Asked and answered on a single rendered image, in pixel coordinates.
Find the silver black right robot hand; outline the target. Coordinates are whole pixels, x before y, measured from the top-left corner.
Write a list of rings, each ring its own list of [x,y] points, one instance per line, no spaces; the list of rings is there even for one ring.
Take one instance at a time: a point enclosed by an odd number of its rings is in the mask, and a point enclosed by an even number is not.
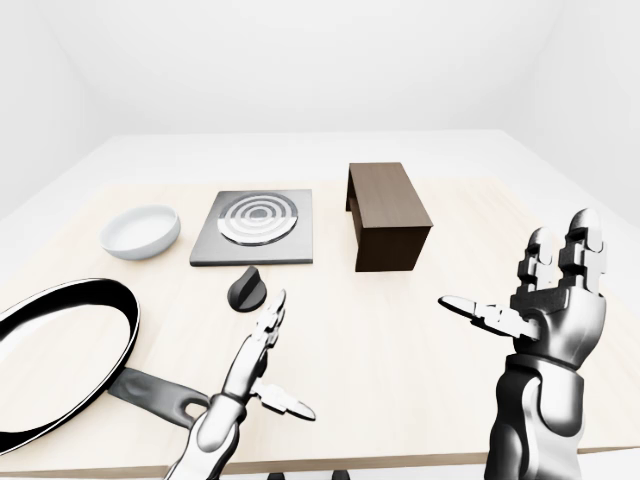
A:
[[[512,337],[518,353],[577,370],[602,335],[606,299],[599,293],[599,280],[605,270],[600,218],[586,208],[572,218],[557,264],[549,229],[541,227],[531,234],[518,264],[521,285],[508,306],[453,295],[438,303],[478,328]]]

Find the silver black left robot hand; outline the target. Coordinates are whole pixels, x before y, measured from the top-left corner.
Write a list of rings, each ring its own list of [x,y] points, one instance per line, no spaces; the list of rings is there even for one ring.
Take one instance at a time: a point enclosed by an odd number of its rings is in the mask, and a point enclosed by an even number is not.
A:
[[[289,413],[298,418],[315,421],[314,411],[289,395],[283,388],[265,384],[264,375],[268,350],[278,341],[279,329],[285,315],[286,291],[282,289],[272,303],[261,311],[253,332],[239,349],[222,387],[222,392],[244,405],[251,397],[258,397],[265,408],[279,414]]]

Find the round black stove knob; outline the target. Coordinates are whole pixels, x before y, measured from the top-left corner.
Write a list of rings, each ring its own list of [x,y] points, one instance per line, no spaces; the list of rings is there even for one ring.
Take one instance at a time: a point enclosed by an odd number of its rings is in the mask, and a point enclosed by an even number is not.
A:
[[[229,288],[227,300],[230,307],[240,313],[257,310],[265,301],[267,288],[258,269],[249,266],[245,273]]]

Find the flat dark stove plate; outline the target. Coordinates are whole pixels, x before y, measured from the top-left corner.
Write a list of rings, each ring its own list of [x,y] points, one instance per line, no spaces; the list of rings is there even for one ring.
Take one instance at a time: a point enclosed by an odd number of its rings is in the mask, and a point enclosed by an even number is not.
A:
[[[217,194],[190,264],[311,264],[312,191],[248,190]]]

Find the white bowl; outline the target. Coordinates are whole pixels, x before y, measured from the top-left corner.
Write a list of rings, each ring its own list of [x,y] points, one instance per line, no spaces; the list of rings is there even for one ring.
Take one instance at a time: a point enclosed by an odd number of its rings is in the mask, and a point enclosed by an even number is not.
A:
[[[99,242],[116,258],[144,260],[167,250],[178,238],[180,230],[180,218],[172,207],[143,205],[108,222],[99,234]]]

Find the black frying pan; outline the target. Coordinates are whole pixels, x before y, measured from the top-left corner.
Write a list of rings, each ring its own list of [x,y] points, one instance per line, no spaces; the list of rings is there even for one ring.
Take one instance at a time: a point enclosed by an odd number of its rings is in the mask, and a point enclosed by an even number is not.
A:
[[[206,395],[130,369],[139,329],[135,295],[111,279],[48,288],[0,313],[0,455],[78,415],[103,392],[189,428]]]

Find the dark brown wooden box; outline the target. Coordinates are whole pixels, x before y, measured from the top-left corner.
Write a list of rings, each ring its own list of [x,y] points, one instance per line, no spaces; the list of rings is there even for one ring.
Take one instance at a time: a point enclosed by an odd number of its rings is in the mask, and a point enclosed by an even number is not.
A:
[[[357,272],[414,269],[433,222],[401,163],[351,163],[346,209],[358,244]]]

